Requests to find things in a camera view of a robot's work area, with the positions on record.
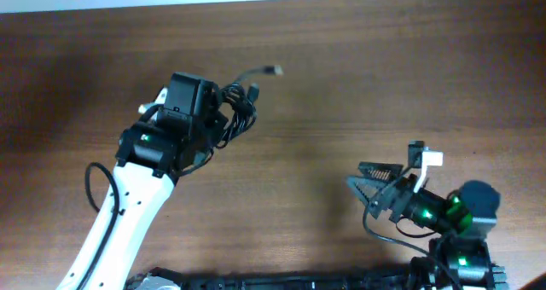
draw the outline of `green light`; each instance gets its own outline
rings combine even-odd
[[[424,218],[433,218],[433,215],[428,210],[423,211],[423,217]]]
[[[467,259],[464,257],[459,258],[459,265],[467,265]]]

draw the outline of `wooden table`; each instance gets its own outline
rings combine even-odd
[[[175,71],[258,78],[258,123],[181,180],[132,274],[343,270],[408,262],[364,233],[361,160],[444,151],[428,188],[502,193],[492,258],[546,271],[546,0],[290,0],[0,15],[0,288],[54,288],[96,214],[84,168]],[[97,201],[106,181],[93,178]],[[372,228],[396,235],[381,217]],[[426,240],[416,241],[425,247]]]

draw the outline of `robotic arm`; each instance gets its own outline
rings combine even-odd
[[[122,289],[142,240],[178,178],[205,165],[214,149],[252,127],[259,89],[241,83],[257,74],[281,75],[279,66],[259,67],[220,89],[202,77],[176,72],[155,102],[142,105],[142,117],[119,139],[113,175],[91,163],[86,193],[99,213],[79,255],[57,289]],[[232,107],[232,120],[219,111]],[[90,171],[99,168],[110,188],[101,210],[90,193]]]

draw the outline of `wood grain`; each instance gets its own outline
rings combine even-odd
[[[546,0],[290,0],[0,15],[0,288],[54,288],[95,213],[91,161],[175,71],[262,64],[258,123],[177,185],[132,273],[343,270],[414,255],[364,234],[361,160],[445,152],[429,188],[502,193],[491,256],[546,271]],[[106,182],[94,178],[96,195]],[[372,227],[395,235],[382,218]],[[417,241],[424,247],[426,241]]]

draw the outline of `wooden surface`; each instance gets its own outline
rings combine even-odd
[[[361,160],[444,151],[428,187],[502,193],[492,258],[546,271],[546,0],[295,0],[0,15],[0,288],[54,288],[95,219],[84,168],[175,71],[262,64],[258,123],[181,180],[132,273],[343,270],[408,262],[364,233]],[[97,175],[98,201],[106,183]],[[395,235],[382,217],[371,226]],[[424,247],[426,241],[417,241]]]

